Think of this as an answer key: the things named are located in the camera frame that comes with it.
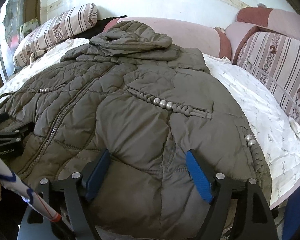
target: bed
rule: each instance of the bed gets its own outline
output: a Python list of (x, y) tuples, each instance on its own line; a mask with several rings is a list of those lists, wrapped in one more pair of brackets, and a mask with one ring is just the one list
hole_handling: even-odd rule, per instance
[[(17, 91), (29, 78), (58, 63), (68, 50), (88, 42), (88, 39), (76, 38), (58, 44), (43, 57), (24, 67), (1, 87), (0, 96)], [(220, 59), (204, 54), (204, 58), (212, 75), (230, 91), (243, 109), (263, 149), (274, 184), (270, 201), (270, 207), (274, 208), (284, 200), (284, 196), (300, 179), (300, 126), (292, 118), (288, 119), (271, 93), (245, 70), (232, 65), (226, 57)], [(260, 102), (262, 99), (258, 95), (265, 93), (268, 94), (269, 99), (262, 107)], [(269, 123), (267, 118), (270, 116), (272, 123), (266, 126)]]
[[(286, 115), (276, 98), (253, 74), (231, 64), (231, 41), (226, 34), (218, 28), (158, 18), (114, 19), (105, 30), (124, 20), (144, 22), (159, 33), (167, 33), (173, 38), (174, 44), (182, 47), (193, 47), (191, 45), (194, 44), (202, 53), (207, 53), (203, 54), (207, 67), (241, 106), (270, 167), (273, 183), (270, 207), (274, 208), (289, 197), (297, 188), (296, 185), (300, 185), (300, 125)], [(192, 35), (193, 29), (199, 36)], [(36, 73), (58, 63), (66, 51), (87, 43), (87, 39), (77, 38), (58, 44), (9, 80), (0, 89), (0, 96), (9, 96)], [(264, 94), (267, 95), (266, 100), (260, 97)]]
[[(209, 209), (185, 163), (193, 148), (228, 177), (254, 178), (270, 201), (260, 145), (247, 144), (247, 118), (199, 49), (137, 21), (89, 42), (0, 104), (9, 114), (0, 131), (35, 123), (23, 154), (9, 162), (26, 184), (67, 178), (106, 147), (111, 165), (89, 205), (95, 225), (137, 238), (189, 238)], [(227, 226), (234, 209), (232, 202)]]

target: striped pillow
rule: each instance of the striped pillow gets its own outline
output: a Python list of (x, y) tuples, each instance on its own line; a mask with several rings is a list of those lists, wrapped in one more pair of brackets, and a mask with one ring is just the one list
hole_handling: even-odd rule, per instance
[(97, 22), (97, 12), (95, 4), (84, 4), (67, 10), (36, 28), (21, 41), (14, 53), (15, 68), (28, 65), (33, 52), (49, 48), (92, 28)]
[(242, 47), (237, 63), (260, 80), (300, 124), (300, 41), (257, 32)]

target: blue gripper pad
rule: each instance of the blue gripper pad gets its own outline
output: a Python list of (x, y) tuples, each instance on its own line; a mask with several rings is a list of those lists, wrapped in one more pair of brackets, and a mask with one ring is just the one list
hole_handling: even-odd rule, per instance
[(186, 164), (201, 198), (211, 204), (213, 200), (213, 196), (211, 194), (211, 183), (201, 170), (191, 151), (187, 151), (186, 153)]
[(109, 168), (110, 165), (110, 152), (108, 150), (105, 150), (98, 161), (98, 164), (94, 168), (93, 172), (91, 173), (89, 179), (86, 182), (86, 200), (90, 201), (94, 199), (98, 191), (102, 185), (103, 179), (105, 177), (105, 174)]
[(284, 212), (282, 240), (297, 238), (295, 234), (298, 235), (298, 231), (300, 233), (300, 187), (289, 197)]

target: black fabric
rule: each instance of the black fabric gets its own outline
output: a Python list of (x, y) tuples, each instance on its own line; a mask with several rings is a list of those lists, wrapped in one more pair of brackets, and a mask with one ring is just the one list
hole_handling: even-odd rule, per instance
[(282, 240), (300, 240), (300, 187), (289, 197), (284, 213)]
[[(0, 105), (0, 114), (9, 114), (0, 131), (35, 123), (22, 156), (9, 162), (34, 188), (42, 178), (81, 171), (99, 149), (112, 153), (89, 212), (94, 225), (126, 237), (104, 233), (103, 240), (197, 234), (210, 206), (189, 175), (189, 149), (229, 178), (255, 178), (270, 200), (264, 154), (245, 140), (253, 134), (249, 122), (210, 75), (199, 49), (180, 48), (143, 23), (122, 21), (60, 61)], [(171, 109), (155, 105), (156, 98), (171, 102)], [(232, 202), (226, 228), (234, 214)]]
[(83, 33), (79, 33), (73, 38), (85, 38), (85, 39), (91, 39), (94, 36), (97, 36), (99, 33), (102, 33), (106, 25), (113, 19), (118, 18), (126, 18), (127, 16), (119, 16), (119, 17), (110, 17), (103, 20), (98, 20), (96, 25), (94, 25), (91, 29), (86, 30)]
[(0, 201), (0, 240), (16, 240), (18, 225), (28, 206), (21, 196), (2, 187)]

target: white bedsheet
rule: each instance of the white bedsheet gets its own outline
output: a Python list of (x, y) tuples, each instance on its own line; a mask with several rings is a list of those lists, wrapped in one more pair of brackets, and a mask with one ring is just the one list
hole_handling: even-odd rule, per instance
[(241, 106), (265, 155), (272, 177), (270, 208), (274, 208), (278, 198), (300, 178), (300, 126), (250, 73), (227, 58), (203, 56), (211, 74)]
[(22, 85), (35, 74), (41, 72), (42, 70), (60, 62), (61, 57), (70, 49), (78, 47), (82, 44), (89, 43), (88, 39), (77, 38), (68, 39), (58, 45), (53, 49), (49, 50), (41, 58), (37, 59), (35, 62), (28, 66), (25, 66), (17, 75), (11, 78), (6, 84), (0, 88), (0, 95), (8, 92), (15, 92), (19, 90)]

